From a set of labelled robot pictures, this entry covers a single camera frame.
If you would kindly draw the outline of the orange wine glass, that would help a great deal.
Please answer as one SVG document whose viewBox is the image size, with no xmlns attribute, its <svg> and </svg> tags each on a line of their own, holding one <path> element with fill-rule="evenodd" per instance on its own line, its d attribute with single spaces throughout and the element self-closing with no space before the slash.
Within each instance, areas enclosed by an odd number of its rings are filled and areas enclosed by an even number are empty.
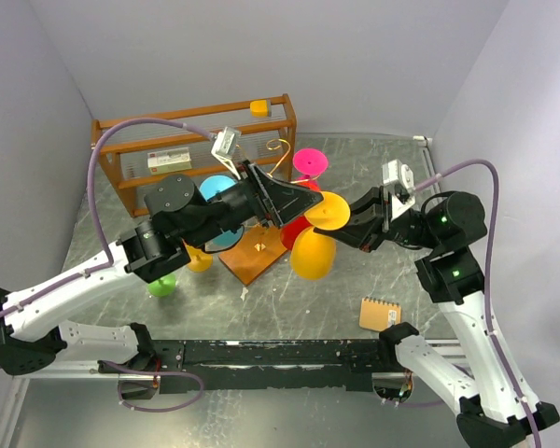
<svg viewBox="0 0 560 448">
<path fill-rule="evenodd" d="M 207 271 L 213 264 L 213 256 L 203 252 L 201 249 L 186 246 L 189 254 L 189 263 L 186 267 L 194 273 L 202 273 Z"/>
<path fill-rule="evenodd" d="M 336 231 L 350 219 L 348 202 L 340 195 L 322 191 L 323 200 L 304 213 L 310 226 L 302 231 L 292 247 L 290 266 L 301 278 L 319 280 L 332 267 L 336 253 L 336 242 L 320 231 Z"/>
</svg>

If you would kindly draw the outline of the pink wine glass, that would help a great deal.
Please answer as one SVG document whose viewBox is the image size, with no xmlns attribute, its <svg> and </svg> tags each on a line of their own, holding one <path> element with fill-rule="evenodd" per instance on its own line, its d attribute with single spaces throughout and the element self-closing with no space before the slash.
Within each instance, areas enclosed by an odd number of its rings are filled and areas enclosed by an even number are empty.
<svg viewBox="0 0 560 448">
<path fill-rule="evenodd" d="M 319 190 L 317 179 L 327 171 L 329 160 L 321 150 L 306 147 L 295 153 L 293 166 L 301 174 L 297 180 L 292 181 L 293 184 Z"/>
</svg>

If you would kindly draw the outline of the orange wine glass front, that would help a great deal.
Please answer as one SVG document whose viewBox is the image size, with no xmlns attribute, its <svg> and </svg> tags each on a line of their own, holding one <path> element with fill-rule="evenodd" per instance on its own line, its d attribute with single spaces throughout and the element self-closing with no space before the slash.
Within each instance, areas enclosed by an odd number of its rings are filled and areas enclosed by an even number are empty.
<svg viewBox="0 0 560 448">
<path fill-rule="evenodd" d="M 336 253 L 336 242 L 320 231 L 336 231 L 350 219 L 348 202 L 340 195 L 322 191 L 323 200 L 304 213 L 310 226 L 302 231 L 292 247 L 290 266 L 301 278 L 319 280 L 332 267 Z"/>
</svg>

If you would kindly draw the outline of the green wine glass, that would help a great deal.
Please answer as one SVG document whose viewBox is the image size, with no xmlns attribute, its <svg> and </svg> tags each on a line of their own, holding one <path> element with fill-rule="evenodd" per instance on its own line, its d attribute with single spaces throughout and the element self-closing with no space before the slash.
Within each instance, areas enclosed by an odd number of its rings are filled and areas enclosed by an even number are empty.
<svg viewBox="0 0 560 448">
<path fill-rule="evenodd" d="M 176 277 L 169 273 L 147 285 L 148 293 L 156 298 L 166 297 L 175 291 Z"/>
</svg>

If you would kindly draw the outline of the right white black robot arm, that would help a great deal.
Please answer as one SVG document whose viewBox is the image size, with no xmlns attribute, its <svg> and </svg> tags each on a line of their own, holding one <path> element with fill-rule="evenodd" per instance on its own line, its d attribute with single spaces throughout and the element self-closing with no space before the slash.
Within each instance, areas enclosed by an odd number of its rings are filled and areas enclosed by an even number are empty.
<svg viewBox="0 0 560 448">
<path fill-rule="evenodd" d="M 512 447 L 559 423 L 560 415 L 513 362 L 485 297 L 487 271 L 470 250 L 491 230 L 481 200 L 462 191 L 432 199 L 434 206 L 393 218 L 388 208 L 396 197 L 372 188 L 352 204 L 347 224 L 328 235 L 364 252 L 385 241 L 428 249 L 415 263 L 417 277 L 454 330 L 471 373 L 446 360 L 409 323 L 381 331 L 380 341 L 392 364 L 416 374 L 451 409 L 468 446 Z"/>
</svg>

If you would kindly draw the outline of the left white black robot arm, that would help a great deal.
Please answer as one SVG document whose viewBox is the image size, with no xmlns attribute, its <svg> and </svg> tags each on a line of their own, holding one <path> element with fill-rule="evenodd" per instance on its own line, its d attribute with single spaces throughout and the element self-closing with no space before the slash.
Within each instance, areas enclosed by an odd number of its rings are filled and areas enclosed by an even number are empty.
<svg viewBox="0 0 560 448">
<path fill-rule="evenodd" d="M 104 362 L 144 369 L 155 349 L 144 325 L 80 325 L 71 316 L 118 291 L 143 287 L 190 262 L 225 231 L 254 218 L 281 228 L 322 202 L 321 193 L 277 180 L 243 162 L 243 176 L 205 199 L 186 175 L 169 175 L 145 198 L 148 219 L 91 259 L 34 287 L 0 288 L 0 369 L 40 371 L 55 361 Z"/>
</svg>

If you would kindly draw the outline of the red wine glass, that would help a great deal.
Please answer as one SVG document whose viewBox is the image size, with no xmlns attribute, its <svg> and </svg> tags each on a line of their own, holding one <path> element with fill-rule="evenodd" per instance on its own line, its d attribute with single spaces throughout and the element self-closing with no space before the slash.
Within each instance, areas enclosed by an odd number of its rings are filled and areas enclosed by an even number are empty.
<svg viewBox="0 0 560 448">
<path fill-rule="evenodd" d="M 287 250 L 292 250 L 298 236 L 311 227 L 305 216 L 297 217 L 280 231 L 280 241 Z"/>
</svg>

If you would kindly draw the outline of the blue wine glass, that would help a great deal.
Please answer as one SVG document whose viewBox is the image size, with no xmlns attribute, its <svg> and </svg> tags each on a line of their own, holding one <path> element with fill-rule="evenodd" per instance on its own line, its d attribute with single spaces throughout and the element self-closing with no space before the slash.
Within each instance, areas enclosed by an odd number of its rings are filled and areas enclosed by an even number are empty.
<svg viewBox="0 0 560 448">
<path fill-rule="evenodd" d="M 202 182 L 199 190 L 206 200 L 210 200 L 220 192 L 229 189 L 235 184 L 236 180 L 234 178 L 226 175 L 212 175 Z M 244 229 L 240 229 L 238 231 L 225 231 L 214 238 L 211 243 L 218 247 L 229 247 L 238 243 L 243 237 L 243 234 Z"/>
</svg>

